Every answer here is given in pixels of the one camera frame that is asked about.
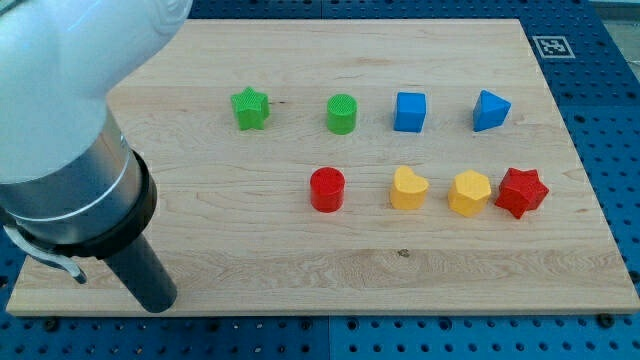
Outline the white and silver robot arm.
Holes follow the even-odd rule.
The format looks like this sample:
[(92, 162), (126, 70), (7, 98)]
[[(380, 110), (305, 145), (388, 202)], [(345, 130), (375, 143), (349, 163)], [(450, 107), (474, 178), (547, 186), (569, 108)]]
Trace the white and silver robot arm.
[(161, 50), (192, 0), (1, 5), (1, 205), (47, 243), (94, 238), (140, 195), (108, 93)]

